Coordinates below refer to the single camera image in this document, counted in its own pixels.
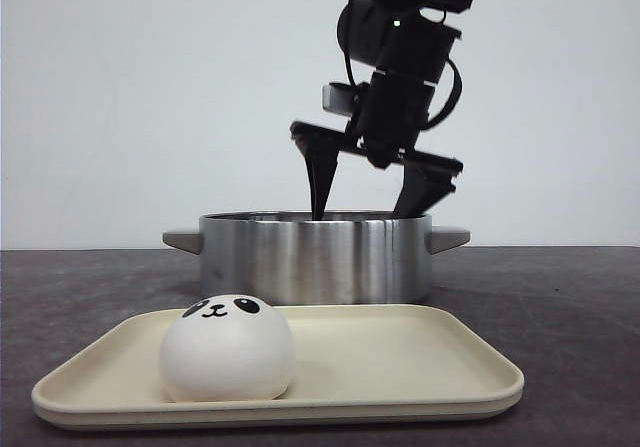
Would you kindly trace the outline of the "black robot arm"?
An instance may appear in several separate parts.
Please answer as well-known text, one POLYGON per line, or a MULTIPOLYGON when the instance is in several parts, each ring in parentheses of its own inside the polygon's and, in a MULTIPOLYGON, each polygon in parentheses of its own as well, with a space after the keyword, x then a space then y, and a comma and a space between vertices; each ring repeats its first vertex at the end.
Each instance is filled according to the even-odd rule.
POLYGON ((347 117, 344 131, 295 121, 291 138, 304 157, 312 218, 323 218, 338 155, 363 156, 376 168, 399 164, 403 185, 395 218, 421 215, 455 191, 462 162, 420 152, 419 135, 445 120, 462 93, 458 71, 448 99, 436 114, 429 107, 459 30, 422 15, 425 8, 445 15, 468 10, 473 0, 348 0, 337 23, 337 39, 347 63, 373 67, 367 82, 331 82, 322 89, 325 111, 347 117))

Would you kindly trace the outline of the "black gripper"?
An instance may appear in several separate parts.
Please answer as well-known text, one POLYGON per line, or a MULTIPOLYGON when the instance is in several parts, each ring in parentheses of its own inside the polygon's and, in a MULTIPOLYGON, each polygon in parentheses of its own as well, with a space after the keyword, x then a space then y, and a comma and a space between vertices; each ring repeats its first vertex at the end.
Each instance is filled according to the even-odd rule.
POLYGON ((431 117, 428 107, 434 88, 421 80, 376 72, 359 89, 359 109, 343 132, 295 121, 291 137, 302 153, 310 186, 312 219, 323 218, 337 168, 339 151, 360 155, 377 168, 403 164, 403 184, 393 217, 419 217, 455 191, 452 178, 463 169, 453 158, 420 152, 421 132, 442 122, 455 108, 462 79, 454 83, 442 110, 431 117))

